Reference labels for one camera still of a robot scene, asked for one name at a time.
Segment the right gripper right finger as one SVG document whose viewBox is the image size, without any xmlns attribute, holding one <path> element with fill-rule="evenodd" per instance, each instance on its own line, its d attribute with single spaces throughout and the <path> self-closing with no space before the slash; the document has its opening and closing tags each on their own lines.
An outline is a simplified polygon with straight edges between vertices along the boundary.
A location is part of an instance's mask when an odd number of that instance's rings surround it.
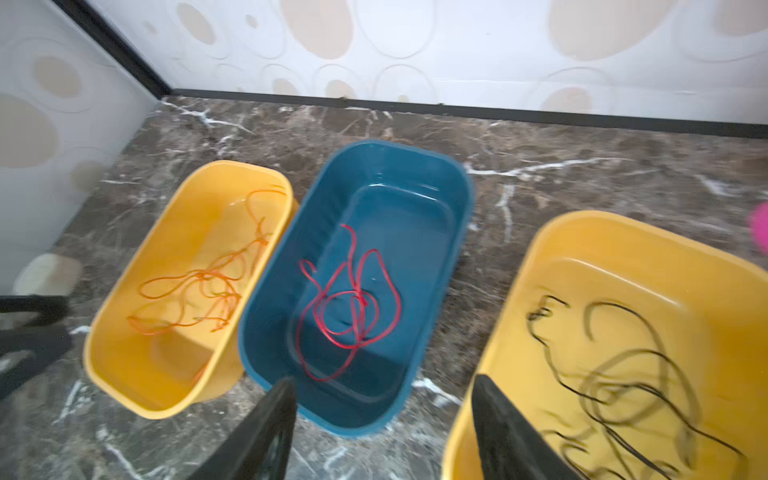
<svg viewBox="0 0 768 480">
<path fill-rule="evenodd" d="M 475 377 L 471 407 L 485 479 L 577 479 L 487 375 Z"/>
</svg>

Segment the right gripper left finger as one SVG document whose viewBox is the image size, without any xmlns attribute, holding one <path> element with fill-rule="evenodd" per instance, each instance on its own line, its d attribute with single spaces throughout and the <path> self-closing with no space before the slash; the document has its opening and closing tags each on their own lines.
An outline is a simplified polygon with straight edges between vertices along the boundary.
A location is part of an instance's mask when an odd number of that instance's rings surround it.
<svg viewBox="0 0 768 480">
<path fill-rule="evenodd" d="M 285 477 L 298 411 L 295 382 L 283 378 L 191 475 L 193 479 Z"/>
</svg>

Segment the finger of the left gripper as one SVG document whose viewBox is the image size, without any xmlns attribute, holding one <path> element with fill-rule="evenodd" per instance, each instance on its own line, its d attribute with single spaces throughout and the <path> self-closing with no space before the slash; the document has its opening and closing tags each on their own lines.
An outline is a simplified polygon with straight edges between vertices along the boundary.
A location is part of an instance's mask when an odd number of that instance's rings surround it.
<svg viewBox="0 0 768 480">
<path fill-rule="evenodd" d="M 24 356 L 1 372 L 1 399 L 43 372 L 72 346 L 73 340 L 64 325 L 2 330 L 1 355 L 21 352 Z"/>
<path fill-rule="evenodd" d="M 2 295 L 2 313 L 33 313 L 35 317 L 27 326 L 48 326 L 61 321 L 69 314 L 69 302 L 58 295 Z"/>
</svg>

